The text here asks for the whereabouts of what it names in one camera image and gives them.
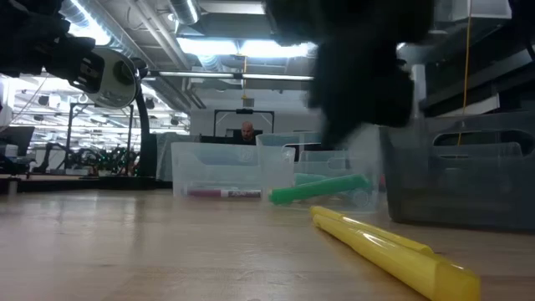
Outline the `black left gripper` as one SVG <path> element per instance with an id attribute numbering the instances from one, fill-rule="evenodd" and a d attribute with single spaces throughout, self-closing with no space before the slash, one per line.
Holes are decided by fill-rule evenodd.
<path id="1" fill-rule="evenodd" d="M 95 40 L 87 37 L 65 36 L 46 50 L 44 68 L 55 77 L 66 79 L 85 93 L 99 92 L 104 59 L 93 52 Z"/>

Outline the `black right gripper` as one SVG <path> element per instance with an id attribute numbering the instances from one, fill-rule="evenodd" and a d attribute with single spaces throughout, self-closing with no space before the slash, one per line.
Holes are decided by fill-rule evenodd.
<path id="1" fill-rule="evenodd" d="M 433 0 L 267 0 L 274 39 L 289 45 L 377 34 L 392 42 L 418 42 L 434 18 Z M 361 125 L 409 124 L 414 82 L 398 65 L 394 46 L 318 47 L 308 106 L 323 116 L 321 143 L 336 146 Z"/>

